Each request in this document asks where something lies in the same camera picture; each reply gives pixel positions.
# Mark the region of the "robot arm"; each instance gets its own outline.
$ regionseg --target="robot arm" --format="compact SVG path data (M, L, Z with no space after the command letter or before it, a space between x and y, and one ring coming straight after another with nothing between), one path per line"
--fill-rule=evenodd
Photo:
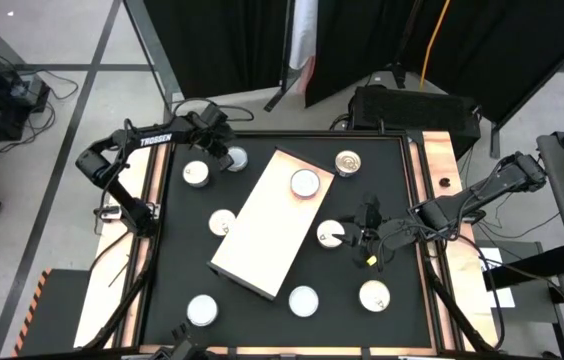
M165 143L190 144L216 158L220 170L224 170L233 164L224 145L234 137L226 120L226 114L215 104L209 104L200 115L190 112L162 125L135 128L126 119L124 130L91 144L75 165L95 186L108 191L120 204L121 221L132 233L152 236L157 223L151 209L141 199L132 197L118 180L120 172L128 167L129 155L136 149ZM113 163L102 155L104 151L118 152Z

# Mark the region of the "metal can lid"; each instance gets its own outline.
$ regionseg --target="metal can lid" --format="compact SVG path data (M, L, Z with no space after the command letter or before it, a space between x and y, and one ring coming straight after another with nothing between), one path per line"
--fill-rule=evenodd
M360 169L362 160L353 151L345 150L335 157L336 168L343 173L354 173Z
M217 236L225 236L234 222L235 215L230 210L217 210L209 218L209 229Z
M289 307L299 317L313 315L318 305L318 294L308 286L298 286L289 295Z
M326 248L335 248L342 244L333 234L344 235L344 227L335 220L325 220L318 226L318 241Z
M369 311L380 312L390 301L389 288L378 280L369 280L360 288L360 303Z
M309 199L320 189L320 177L309 169L298 170L291 177L291 190L301 199Z
M231 146L229 148L229 156L233 159L233 165L229 166L229 171L240 171L246 167L249 162L246 150L239 146Z
M218 304L209 295L198 295L189 302L186 316L195 326L207 326L218 316Z
M209 167L202 161L191 161L182 170L184 181L191 185L201 184L209 176Z

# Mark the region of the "black curtain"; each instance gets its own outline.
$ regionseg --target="black curtain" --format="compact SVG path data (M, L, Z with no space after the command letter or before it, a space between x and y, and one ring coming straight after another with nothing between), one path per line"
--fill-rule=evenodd
M412 4L320 1L316 67L306 105L392 62ZM400 58L407 70L422 70L443 5L444 0L424 0ZM452 0L426 77L450 94L474 98L486 118L504 124L563 63L563 0Z
M390 63L412 0L320 0L315 69L306 106Z
M286 0L145 0L185 98L279 85Z

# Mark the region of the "wooden block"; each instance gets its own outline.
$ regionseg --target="wooden block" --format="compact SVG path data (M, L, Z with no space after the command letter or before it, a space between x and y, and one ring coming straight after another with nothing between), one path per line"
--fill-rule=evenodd
M291 191L291 176L314 171L320 188L311 199ZM273 300L333 182L320 167L276 150L209 266Z

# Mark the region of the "yellow cable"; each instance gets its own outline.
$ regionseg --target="yellow cable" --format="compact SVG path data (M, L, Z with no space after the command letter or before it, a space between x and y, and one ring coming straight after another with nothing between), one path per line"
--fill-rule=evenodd
M435 37L438 34L440 25L442 24L442 19L444 19L444 14L446 14L446 8L449 7L450 3L451 0L446 0L446 2L444 3L442 12L440 13L440 17L438 18L438 23L435 25L435 30L433 30L433 34L431 35L431 40L429 40L429 46L426 47L426 55L424 56L424 64L422 65L422 77L420 78L420 90L422 90L422 87L424 86L424 76L426 75L426 67L429 64L429 54L431 53L433 42L435 42Z

